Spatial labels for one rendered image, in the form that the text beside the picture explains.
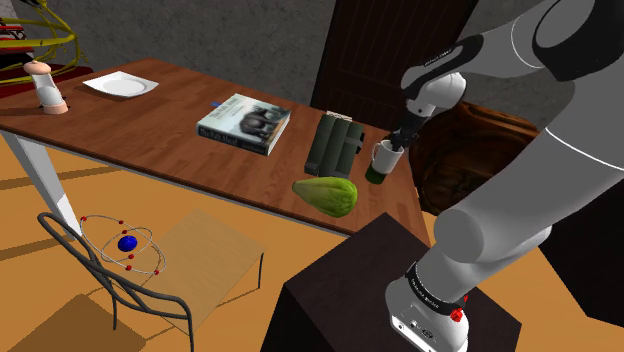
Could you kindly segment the dark robot stand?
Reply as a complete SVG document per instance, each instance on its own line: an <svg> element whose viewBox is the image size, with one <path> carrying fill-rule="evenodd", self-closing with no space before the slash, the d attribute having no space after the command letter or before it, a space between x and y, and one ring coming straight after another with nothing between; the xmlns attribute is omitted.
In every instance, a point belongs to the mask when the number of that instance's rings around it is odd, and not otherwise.
<svg viewBox="0 0 624 352"><path fill-rule="evenodd" d="M393 328L385 291L427 251L423 224L384 213L281 289L260 352L437 352L440 338L414 317L401 328L430 344L419 351Z"/></svg>

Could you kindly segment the white square plate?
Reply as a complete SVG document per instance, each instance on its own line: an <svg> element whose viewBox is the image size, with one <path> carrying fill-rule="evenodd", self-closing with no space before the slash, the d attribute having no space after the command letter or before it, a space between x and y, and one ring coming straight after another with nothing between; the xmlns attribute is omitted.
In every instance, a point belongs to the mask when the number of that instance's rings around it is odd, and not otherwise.
<svg viewBox="0 0 624 352"><path fill-rule="evenodd" d="M83 82L84 85L112 96L132 98L152 91L159 83L116 71Z"/></svg>

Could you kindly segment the dark green binders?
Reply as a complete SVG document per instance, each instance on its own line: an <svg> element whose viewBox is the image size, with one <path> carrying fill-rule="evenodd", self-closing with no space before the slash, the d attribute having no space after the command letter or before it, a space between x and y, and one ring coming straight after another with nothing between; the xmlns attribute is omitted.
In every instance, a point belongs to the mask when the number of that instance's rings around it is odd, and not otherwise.
<svg viewBox="0 0 624 352"><path fill-rule="evenodd" d="M363 126L351 118L328 112L321 116L304 172L318 177L348 179L355 156L363 147Z"/></svg>

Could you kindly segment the white mug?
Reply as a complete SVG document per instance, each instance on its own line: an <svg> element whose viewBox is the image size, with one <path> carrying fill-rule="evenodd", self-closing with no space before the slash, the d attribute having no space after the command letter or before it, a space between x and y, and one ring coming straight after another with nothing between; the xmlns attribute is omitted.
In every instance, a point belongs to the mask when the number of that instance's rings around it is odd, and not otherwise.
<svg viewBox="0 0 624 352"><path fill-rule="evenodd" d="M390 140L384 139L376 143L371 154L372 169L380 174L390 174L403 153L404 148L399 146L395 149Z"/></svg>

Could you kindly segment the wooden table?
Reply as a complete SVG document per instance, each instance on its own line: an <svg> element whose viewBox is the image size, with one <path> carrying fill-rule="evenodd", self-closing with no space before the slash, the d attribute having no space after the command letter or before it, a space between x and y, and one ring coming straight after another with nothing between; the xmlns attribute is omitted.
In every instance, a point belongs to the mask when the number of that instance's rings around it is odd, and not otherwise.
<svg viewBox="0 0 624 352"><path fill-rule="evenodd" d="M120 98L87 87L82 77L73 78L58 86L70 106L62 115L44 114L35 93L23 92L0 99L0 131L344 234L388 213L423 243L429 241L406 159L380 185L365 178L371 148L385 131L365 126L364 145L350 175L358 189L356 207L332 218L291 190L293 182L306 176L304 163L321 111L154 58L120 69L158 85L144 95ZM235 93L291 110L269 155L197 136L195 125L214 102Z"/></svg>

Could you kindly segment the book with animal cover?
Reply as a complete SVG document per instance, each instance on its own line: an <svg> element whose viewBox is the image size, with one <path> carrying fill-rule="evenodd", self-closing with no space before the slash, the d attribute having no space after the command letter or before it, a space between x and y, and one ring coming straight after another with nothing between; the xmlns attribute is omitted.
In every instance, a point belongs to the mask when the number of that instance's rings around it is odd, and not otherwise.
<svg viewBox="0 0 624 352"><path fill-rule="evenodd" d="M268 156L290 116L289 109L236 93L196 123L196 134Z"/></svg>

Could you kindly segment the atom model with blue ball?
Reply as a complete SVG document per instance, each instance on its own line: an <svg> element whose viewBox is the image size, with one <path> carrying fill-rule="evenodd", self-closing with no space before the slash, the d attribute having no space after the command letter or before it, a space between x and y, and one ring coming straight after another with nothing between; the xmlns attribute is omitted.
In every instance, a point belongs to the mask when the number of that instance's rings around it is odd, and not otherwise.
<svg viewBox="0 0 624 352"><path fill-rule="evenodd" d="M106 219L115 222L120 229L104 245L96 246L85 233L85 223L91 219ZM94 249L99 257L107 263L113 263L122 267L125 271L135 272L143 275L160 275L167 269L167 259L161 248L153 239L153 232L147 227L131 226L122 219L117 219L100 214L89 214L81 216L79 220L79 234L86 240L87 244ZM107 253L107 248L114 244L117 250L124 254L123 257L115 259ZM134 260L147 249L153 249L158 255L158 261L154 269L140 270L134 265Z"/></svg>

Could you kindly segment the dark wooden door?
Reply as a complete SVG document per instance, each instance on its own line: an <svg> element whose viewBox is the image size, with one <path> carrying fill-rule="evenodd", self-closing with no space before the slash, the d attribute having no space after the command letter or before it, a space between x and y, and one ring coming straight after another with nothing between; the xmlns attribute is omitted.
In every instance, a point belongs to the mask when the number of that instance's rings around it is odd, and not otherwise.
<svg viewBox="0 0 624 352"><path fill-rule="evenodd" d="M479 0L336 0L310 106L390 131L405 71L455 43Z"/></svg>

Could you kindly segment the green squash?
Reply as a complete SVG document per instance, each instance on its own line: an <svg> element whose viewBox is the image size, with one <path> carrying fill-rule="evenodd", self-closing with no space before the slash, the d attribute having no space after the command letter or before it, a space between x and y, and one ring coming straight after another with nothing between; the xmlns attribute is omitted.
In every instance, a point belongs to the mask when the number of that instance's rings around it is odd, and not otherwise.
<svg viewBox="0 0 624 352"><path fill-rule="evenodd" d="M339 177L299 180L293 183L292 191L308 205L334 218L349 214L358 200L357 187Z"/></svg>

